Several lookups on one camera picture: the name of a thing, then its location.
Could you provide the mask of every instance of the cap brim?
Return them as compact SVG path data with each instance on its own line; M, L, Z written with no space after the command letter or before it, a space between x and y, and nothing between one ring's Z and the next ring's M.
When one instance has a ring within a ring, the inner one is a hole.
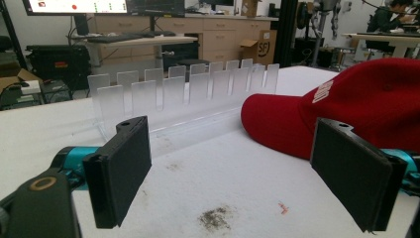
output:
M313 133L303 123L301 97L254 94L244 102L241 120L255 141L285 154L309 160Z

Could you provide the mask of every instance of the person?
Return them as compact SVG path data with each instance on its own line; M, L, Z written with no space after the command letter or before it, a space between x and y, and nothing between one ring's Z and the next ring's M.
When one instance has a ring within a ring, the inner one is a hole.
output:
M389 7L379 7L370 16L367 24L367 32L389 32L395 30L400 24L412 22L415 15L405 15L405 9L413 4L413 0L393 0ZM398 17L392 19L392 15L396 13ZM376 49L385 53L392 53L395 47L389 45L389 42L367 41L368 49Z

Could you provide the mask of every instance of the red baseball cap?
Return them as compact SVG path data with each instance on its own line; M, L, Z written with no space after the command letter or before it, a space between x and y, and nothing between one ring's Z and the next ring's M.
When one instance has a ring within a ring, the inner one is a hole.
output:
M241 112L255 141L306 160L318 117L352 125L380 149L420 152L420 60L362 62L301 97L254 94Z

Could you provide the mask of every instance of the cardboard box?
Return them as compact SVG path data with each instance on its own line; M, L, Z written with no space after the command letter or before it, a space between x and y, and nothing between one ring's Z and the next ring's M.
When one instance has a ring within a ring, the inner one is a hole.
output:
M43 83L42 79L40 79L37 76L31 74L29 71L21 68L19 70L19 72L14 76L0 77L0 93L3 91L3 89L5 87L9 86L10 84L15 83L15 82L19 82L19 78L22 78L25 81L37 80L38 83L30 83L30 87L28 87L28 88L31 88L31 90L34 89L33 87L35 86L35 84L39 85L40 83Z
M256 17L259 0L243 0L241 7L241 16Z
M244 39L240 46L244 48L243 59L253 59L254 63L271 64L274 60L276 31L262 30L258 40Z

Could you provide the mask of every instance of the wooden cabinet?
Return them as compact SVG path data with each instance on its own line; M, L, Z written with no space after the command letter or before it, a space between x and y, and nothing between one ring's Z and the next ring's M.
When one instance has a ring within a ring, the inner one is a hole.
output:
M272 18L245 18L234 16L186 16L185 18L159 18L157 31L177 34L197 34L199 56L203 60L240 60L242 39L258 39L260 30L269 30ZM95 16L89 21L91 33L124 33L149 30L149 17ZM140 49L101 50L101 57L108 62L147 59L154 53L152 47Z

